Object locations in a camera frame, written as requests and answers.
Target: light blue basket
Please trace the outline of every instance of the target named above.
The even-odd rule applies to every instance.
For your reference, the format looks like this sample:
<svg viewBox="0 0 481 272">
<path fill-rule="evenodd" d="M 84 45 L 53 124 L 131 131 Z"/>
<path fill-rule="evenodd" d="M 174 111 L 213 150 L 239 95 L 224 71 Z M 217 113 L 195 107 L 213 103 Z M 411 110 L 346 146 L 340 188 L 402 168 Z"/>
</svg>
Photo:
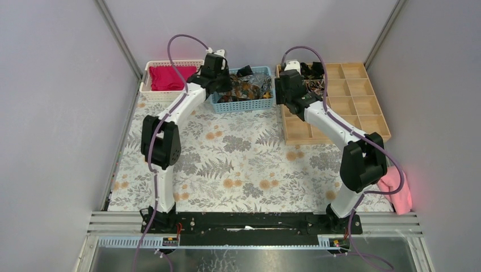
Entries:
<svg viewBox="0 0 481 272">
<path fill-rule="evenodd" d="M 262 73 L 264 75 L 272 76 L 271 69 L 267 66 L 251 67 L 252 72 Z M 231 74 L 235 74 L 238 69 L 229 69 Z M 244 112 L 244 111 L 256 111 L 258 109 L 270 109 L 274 101 L 276 101 L 276 91 L 274 90 L 274 80 L 271 81 L 271 94 L 272 98 L 269 99 L 257 99 L 249 101 L 237 101 L 227 103 L 217 103 L 222 97 L 218 93 L 214 93 L 210 96 L 210 103 L 214 106 L 216 113 L 226 112 Z"/>
</svg>

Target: basket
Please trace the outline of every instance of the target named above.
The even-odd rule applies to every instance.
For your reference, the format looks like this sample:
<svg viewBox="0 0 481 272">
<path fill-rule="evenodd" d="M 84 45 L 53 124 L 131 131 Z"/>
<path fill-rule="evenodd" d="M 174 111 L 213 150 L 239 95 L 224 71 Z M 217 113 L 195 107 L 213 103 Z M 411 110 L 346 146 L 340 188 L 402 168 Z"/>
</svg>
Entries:
<svg viewBox="0 0 481 272">
<path fill-rule="evenodd" d="M 229 69 L 229 72 L 236 73 L 238 69 Z M 265 75 L 271 74 L 271 69 L 267 66 L 252 67 L 252 72 L 262 73 Z M 216 113 L 226 113 L 226 112 L 243 112 L 243 111 L 256 111 L 258 109 L 270 109 L 274 101 L 276 101 L 276 92 L 273 88 L 274 80 L 271 82 L 271 94 L 272 98 L 269 99 L 256 99 L 249 101 L 237 101 L 237 102 L 227 102 L 227 103 L 217 103 L 222 97 L 218 93 L 214 93 L 210 96 L 210 103 L 214 106 L 214 111 Z"/>
<path fill-rule="evenodd" d="M 175 66 L 195 66 L 197 69 L 204 64 L 203 59 L 189 59 L 185 61 L 174 61 Z M 149 73 L 149 67 L 171 66 L 170 61 L 149 61 L 145 66 L 142 82 L 139 91 L 147 98 L 148 102 L 172 102 L 183 91 L 152 91 L 152 77 Z"/>
</svg>

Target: white plastic basket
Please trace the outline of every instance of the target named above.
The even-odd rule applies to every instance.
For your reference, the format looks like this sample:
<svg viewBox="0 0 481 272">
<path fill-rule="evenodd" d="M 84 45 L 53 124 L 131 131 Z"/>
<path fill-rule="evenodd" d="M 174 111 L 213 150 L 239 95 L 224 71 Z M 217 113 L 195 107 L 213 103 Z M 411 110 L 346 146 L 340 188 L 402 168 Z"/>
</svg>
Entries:
<svg viewBox="0 0 481 272">
<path fill-rule="evenodd" d="M 176 66 L 195 66 L 197 69 L 204 64 L 203 59 L 188 59 L 185 61 L 174 61 Z M 152 91 L 152 77 L 149 73 L 149 67 L 171 66 L 170 61 L 149 61 L 145 66 L 142 82 L 139 91 L 147 98 L 148 102 L 172 102 L 182 91 Z"/>
</svg>

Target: reflective floor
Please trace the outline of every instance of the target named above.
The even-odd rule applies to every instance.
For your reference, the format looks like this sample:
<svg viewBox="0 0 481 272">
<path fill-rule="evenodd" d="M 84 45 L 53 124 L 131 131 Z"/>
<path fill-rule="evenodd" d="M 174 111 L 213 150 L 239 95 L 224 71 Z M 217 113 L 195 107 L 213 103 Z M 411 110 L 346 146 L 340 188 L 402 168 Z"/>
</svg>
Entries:
<svg viewBox="0 0 481 272">
<path fill-rule="evenodd" d="M 416 271 L 405 239 L 356 238 L 360 252 L 376 254 L 394 265 L 396 271 Z M 132 271 L 135 249 L 98 248 L 92 271 Z M 375 271 L 358 256 L 337 256 L 325 250 L 285 249 L 178 249 L 168 255 L 174 271 Z M 168 261 L 152 249 L 142 249 L 137 272 L 170 271 Z"/>
</svg>

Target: wall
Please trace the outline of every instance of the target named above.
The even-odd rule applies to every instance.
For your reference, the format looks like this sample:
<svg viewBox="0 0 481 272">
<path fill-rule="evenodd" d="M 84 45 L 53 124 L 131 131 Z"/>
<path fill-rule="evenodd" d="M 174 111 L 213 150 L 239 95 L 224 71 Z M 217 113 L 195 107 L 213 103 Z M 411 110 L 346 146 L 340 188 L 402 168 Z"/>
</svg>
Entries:
<svg viewBox="0 0 481 272">
<path fill-rule="evenodd" d="M 478 0 L 409 1 L 369 71 L 437 271 L 481 265 L 480 12 Z"/>
<path fill-rule="evenodd" d="M 175 34 L 194 35 L 213 49 L 226 49 L 229 67 L 271 66 L 295 45 L 308 45 L 329 62 L 364 62 L 396 0 L 107 0 L 141 69 L 167 60 Z M 174 59 L 203 59 L 201 45 L 174 41 Z M 310 52 L 290 58 L 312 61 Z"/>
<path fill-rule="evenodd" d="M 94 1 L 0 6 L 0 271 L 71 271 L 136 82 Z"/>
</svg>

